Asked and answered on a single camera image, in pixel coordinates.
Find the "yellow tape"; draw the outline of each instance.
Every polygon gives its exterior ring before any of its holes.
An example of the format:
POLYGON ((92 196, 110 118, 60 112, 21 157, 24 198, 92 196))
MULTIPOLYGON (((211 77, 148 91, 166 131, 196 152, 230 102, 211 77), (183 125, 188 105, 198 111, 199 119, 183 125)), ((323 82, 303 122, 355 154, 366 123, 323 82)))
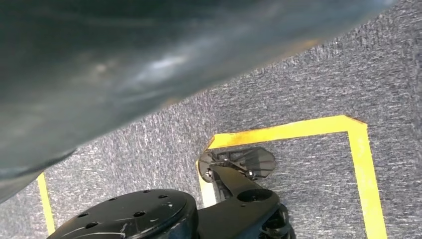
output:
MULTIPOLYGON (((214 135, 208 149, 337 132, 348 132, 367 238, 387 239, 367 124, 347 116, 333 116, 238 133, 220 133, 214 135)), ((209 190, 201 177, 200 182, 202 193, 209 190)))
POLYGON ((53 214, 51 213, 50 200, 48 199, 47 185, 45 183, 44 173, 41 173, 38 176, 37 182, 38 182, 38 188, 40 190, 41 203, 42 203, 42 208, 44 211, 45 223, 47 225, 47 232, 48 232, 48 235, 51 235, 55 231, 54 219, 53 219, 53 214))

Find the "gray fabric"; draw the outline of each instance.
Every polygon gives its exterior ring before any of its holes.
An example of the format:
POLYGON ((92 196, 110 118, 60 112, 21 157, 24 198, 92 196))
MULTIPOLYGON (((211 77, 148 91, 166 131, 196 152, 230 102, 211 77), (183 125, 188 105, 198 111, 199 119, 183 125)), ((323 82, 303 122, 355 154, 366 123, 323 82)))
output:
MULTIPOLYGON (((191 193, 194 162, 217 132, 346 114, 369 124, 390 238, 422 238, 421 8, 403 0, 331 42, 199 93, 81 147, 46 171, 57 225, 147 188, 191 193)), ((298 238, 365 237, 345 134, 263 144, 278 168, 263 185, 291 210, 298 238)), ((46 236, 34 184, 0 205, 0 237, 46 236)))

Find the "black bracket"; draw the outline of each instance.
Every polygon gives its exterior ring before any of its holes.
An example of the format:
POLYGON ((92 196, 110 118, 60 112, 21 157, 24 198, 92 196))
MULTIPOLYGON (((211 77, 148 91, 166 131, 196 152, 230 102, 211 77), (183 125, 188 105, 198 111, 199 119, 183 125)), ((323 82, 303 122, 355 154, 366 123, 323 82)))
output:
POLYGON ((294 239, 278 195, 243 169, 209 165, 216 186, 226 190, 211 207, 197 210, 191 195, 176 190, 134 192, 89 208, 48 239, 294 239))

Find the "mounting hole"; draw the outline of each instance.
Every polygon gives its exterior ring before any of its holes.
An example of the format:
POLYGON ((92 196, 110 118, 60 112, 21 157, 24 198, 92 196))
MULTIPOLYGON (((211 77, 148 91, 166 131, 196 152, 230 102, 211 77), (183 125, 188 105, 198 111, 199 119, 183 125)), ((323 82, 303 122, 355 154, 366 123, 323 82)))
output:
POLYGON ((90 228, 95 227, 96 225, 98 225, 98 223, 97 223, 97 222, 88 223, 88 224, 85 226, 85 228, 86 228, 86 229, 90 229, 90 228))
POLYGON ((273 192, 268 189, 251 189, 239 193, 237 199, 246 203, 260 202, 269 199, 272 195, 273 192))
POLYGON ((89 213, 82 213, 82 214, 80 214, 80 215, 78 216, 78 218, 82 218, 82 217, 84 217, 84 216, 88 216, 88 214, 89 214, 89 213))
POLYGON ((145 212, 136 212, 136 213, 133 214, 133 216, 137 218, 137 217, 142 217, 145 214, 146 214, 145 212))

